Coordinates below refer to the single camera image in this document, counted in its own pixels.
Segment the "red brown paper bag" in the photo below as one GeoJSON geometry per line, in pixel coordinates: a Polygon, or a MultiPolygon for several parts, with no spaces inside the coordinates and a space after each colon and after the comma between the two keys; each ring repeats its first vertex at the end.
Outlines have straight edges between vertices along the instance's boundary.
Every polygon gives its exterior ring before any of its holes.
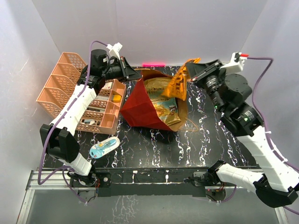
{"type": "Polygon", "coordinates": [[[186,101],[177,99],[178,116],[181,121],[170,126],[167,126],[160,120],[152,102],[150,101],[144,87],[144,81],[157,77],[172,78],[172,76],[153,69],[137,68],[134,69],[134,71],[140,73],[142,78],[137,80],[130,96],[120,109],[120,113],[123,118],[131,127],[145,127],[177,132],[183,129],[186,122],[191,122],[195,128],[194,131],[198,131],[198,126],[188,119],[188,105],[186,101]]]}

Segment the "gold teal kettle chips bag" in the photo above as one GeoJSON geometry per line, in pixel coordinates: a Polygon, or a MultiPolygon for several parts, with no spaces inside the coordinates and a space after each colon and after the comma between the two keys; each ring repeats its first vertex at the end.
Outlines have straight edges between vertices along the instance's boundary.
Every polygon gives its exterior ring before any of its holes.
{"type": "Polygon", "coordinates": [[[178,116],[176,99],[162,95],[170,81],[171,78],[169,77],[156,77],[144,81],[146,92],[159,119],[168,126],[181,121],[178,116]]]}

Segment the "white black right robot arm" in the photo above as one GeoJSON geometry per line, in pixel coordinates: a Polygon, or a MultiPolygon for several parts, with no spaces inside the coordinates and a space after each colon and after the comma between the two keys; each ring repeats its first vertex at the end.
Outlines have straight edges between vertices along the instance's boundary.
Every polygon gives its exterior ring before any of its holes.
{"type": "Polygon", "coordinates": [[[272,208],[291,205],[299,196],[299,174],[275,150],[267,139],[266,125],[257,110],[246,103],[252,94],[245,77],[229,70],[219,60],[209,63],[186,63],[191,82],[204,89],[216,109],[222,113],[221,122],[249,150],[261,173],[251,172],[217,161],[195,182],[219,185],[223,182],[253,192],[272,208]]]}

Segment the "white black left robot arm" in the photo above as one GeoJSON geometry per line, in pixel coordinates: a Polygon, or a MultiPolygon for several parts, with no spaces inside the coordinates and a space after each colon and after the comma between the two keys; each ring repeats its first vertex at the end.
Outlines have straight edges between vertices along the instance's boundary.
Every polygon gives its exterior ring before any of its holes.
{"type": "Polygon", "coordinates": [[[126,58],[114,56],[103,49],[91,50],[89,63],[82,70],[72,96],[56,118],[40,128],[42,155],[58,159],[64,164],[61,170],[69,170],[71,178],[82,185],[93,186],[97,179],[95,167],[80,153],[80,146],[74,138],[75,130],[106,80],[126,82],[141,77],[126,58]]]}

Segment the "orange honey dijon chip bag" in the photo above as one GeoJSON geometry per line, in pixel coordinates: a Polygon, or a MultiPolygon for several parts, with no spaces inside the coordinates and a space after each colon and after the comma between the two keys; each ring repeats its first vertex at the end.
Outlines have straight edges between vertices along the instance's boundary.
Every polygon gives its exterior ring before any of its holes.
{"type": "Polygon", "coordinates": [[[178,98],[183,101],[186,100],[187,82],[190,81],[190,75],[187,70],[187,63],[198,63],[201,58],[194,58],[187,60],[176,72],[174,77],[168,83],[167,87],[162,93],[162,96],[168,98],[178,98]]]}

